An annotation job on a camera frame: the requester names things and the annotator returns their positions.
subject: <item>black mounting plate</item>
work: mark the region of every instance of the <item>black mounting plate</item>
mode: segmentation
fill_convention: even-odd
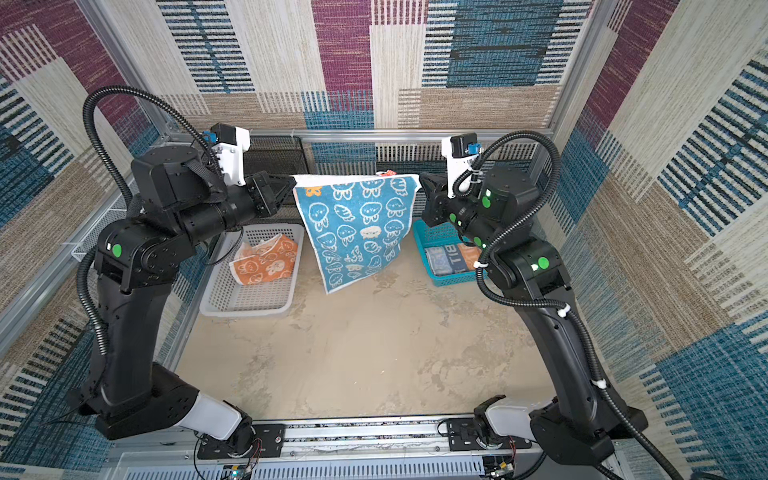
[[[253,429],[256,431],[256,438],[261,439],[261,456],[260,458],[276,458],[280,456],[283,451],[283,436],[285,434],[286,426],[282,423],[269,423],[269,424],[256,424],[254,423]],[[208,442],[206,445],[200,444],[200,448],[197,450],[198,460],[220,460],[222,458],[228,458],[234,460],[226,452],[216,452],[216,442]]]
[[[472,423],[472,418],[462,417],[448,419],[445,421],[445,426],[448,428],[448,445],[451,448],[451,452],[468,452],[470,450],[479,450],[488,452],[489,454],[494,452],[493,450],[482,448],[478,443],[478,436],[477,433],[475,433],[475,426]],[[512,436],[505,439],[505,445],[502,446],[502,449],[511,450],[512,440],[515,441],[517,450],[530,449],[533,447],[530,440]]]

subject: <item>gray basket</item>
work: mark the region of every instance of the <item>gray basket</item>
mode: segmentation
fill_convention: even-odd
[[[247,225],[244,227],[243,240],[255,246],[261,241],[269,240],[278,233],[284,233],[299,245],[296,252],[296,263],[293,265],[293,275],[290,278],[260,283],[259,285],[240,285],[232,277],[230,265],[235,253],[214,267],[210,280],[205,286],[203,300],[200,302],[200,313],[208,316],[259,316],[273,315],[288,310],[293,301],[293,290],[296,288],[296,277],[299,272],[301,246],[304,241],[304,227],[293,223],[267,223],[264,225]],[[219,240],[216,252],[212,258],[218,259],[222,252],[228,251],[237,242],[240,232],[227,233]]]

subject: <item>teal plastic basket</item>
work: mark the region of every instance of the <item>teal plastic basket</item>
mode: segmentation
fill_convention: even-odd
[[[470,270],[464,273],[454,273],[453,275],[437,276],[429,268],[429,260],[424,251],[430,247],[441,247],[458,243],[458,233],[450,222],[441,223],[437,227],[427,227],[424,220],[418,219],[413,222],[413,236],[416,238],[416,246],[419,248],[419,255],[422,256],[422,262],[427,269],[427,275],[432,279],[435,286],[454,285],[456,283],[475,281],[475,271]]]

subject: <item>blue towel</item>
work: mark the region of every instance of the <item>blue towel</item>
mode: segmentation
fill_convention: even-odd
[[[296,205],[326,293],[378,273],[398,256],[421,187],[416,175],[295,178]]]

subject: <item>white cable clip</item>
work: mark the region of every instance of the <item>white cable clip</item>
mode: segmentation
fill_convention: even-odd
[[[560,318],[565,318],[565,316],[570,311],[571,311],[571,306],[566,303],[565,308],[558,310],[558,315],[560,316]]]

